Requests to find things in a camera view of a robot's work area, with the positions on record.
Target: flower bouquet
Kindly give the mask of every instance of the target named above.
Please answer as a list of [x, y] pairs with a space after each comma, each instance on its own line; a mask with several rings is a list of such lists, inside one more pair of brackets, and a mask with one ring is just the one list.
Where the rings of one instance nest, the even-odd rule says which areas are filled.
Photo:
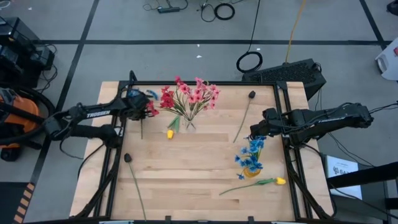
[[162, 97], [160, 98], [160, 108], [164, 111], [169, 111], [177, 115], [177, 117], [170, 123], [169, 129], [177, 131], [179, 124], [179, 117], [183, 116], [187, 122], [187, 128], [193, 125], [194, 117], [201, 110], [208, 110], [216, 108], [216, 100], [220, 94], [216, 85], [206, 84], [201, 78], [195, 78], [197, 84], [196, 88], [192, 89], [185, 84], [180, 77], [175, 77], [175, 90], [169, 90], [170, 86], [165, 86], [162, 89]]
[[242, 156], [239, 157], [235, 155], [235, 162], [237, 162], [241, 167], [243, 167], [242, 173], [237, 174], [240, 180], [244, 179], [243, 174], [246, 177], [255, 177], [262, 170], [262, 164], [258, 161], [260, 158], [261, 150], [264, 148], [265, 136], [258, 136], [249, 141], [249, 148], [243, 147], [241, 149]]

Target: yellow tulip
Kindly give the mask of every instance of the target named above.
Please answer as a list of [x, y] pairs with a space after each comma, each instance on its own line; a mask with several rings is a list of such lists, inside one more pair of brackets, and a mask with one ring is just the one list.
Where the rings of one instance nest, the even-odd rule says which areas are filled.
[[276, 184], [277, 185], [284, 185], [284, 184], [286, 184], [286, 180], [281, 178], [281, 177], [277, 177], [276, 178]]
[[173, 138], [173, 135], [174, 135], [173, 130], [168, 130], [168, 131], [167, 131], [167, 139], [172, 139], [172, 138]]

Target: wooden table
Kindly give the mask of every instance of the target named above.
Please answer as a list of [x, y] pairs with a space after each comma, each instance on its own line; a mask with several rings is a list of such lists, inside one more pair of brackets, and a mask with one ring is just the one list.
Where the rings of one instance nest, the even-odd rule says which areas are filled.
[[[117, 92], [118, 82], [103, 82], [98, 102], [111, 101]], [[162, 86], [139, 86], [160, 93]], [[234, 162], [234, 155], [247, 145], [243, 139], [250, 125], [257, 124], [262, 111], [275, 107], [271, 86], [219, 86], [221, 93], [215, 110], [202, 111], [194, 120], [196, 131], [189, 133], [180, 128], [172, 140], [166, 138], [167, 125], [175, 117], [162, 111], [155, 118], [143, 121], [144, 139], [138, 121], [128, 121], [122, 155], [130, 153], [144, 206], [149, 220], [224, 220], [246, 221], [253, 216], [256, 221], [292, 221], [292, 199], [289, 185], [267, 184], [229, 192], [224, 190], [254, 183], [261, 179], [283, 177], [288, 179], [280, 136], [267, 138], [260, 162], [264, 169], [253, 178], [238, 180], [241, 168]], [[292, 109], [308, 108], [302, 83], [288, 83]], [[248, 103], [248, 93], [254, 90], [255, 99], [238, 140], [233, 139]], [[280, 92], [281, 104], [283, 94]], [[94, 119], [93, 125], [109, 124], [111, 117]], [[101, 144], [100, 140], [88, 141], [85, 156]], [[316, 141], [309, 145], [317, 148]], [[98, 188], [105, 149], [100, 150], [85, 164], [77, 183], [70, 215], [77, 214]], [[308, 149], [301, 150], [307, 187], [317, 202], [328, 213], [333, 209], [326, 185], [321, 159]], [[297, 188], [300, 213], [305, 217], [302, 194]], [[109, 192], [104, 193], [101, 214], [104, 214]], [[120, 162], [114, 196], [112, 219], [143, 220], [136, 187], [128, 164]]]

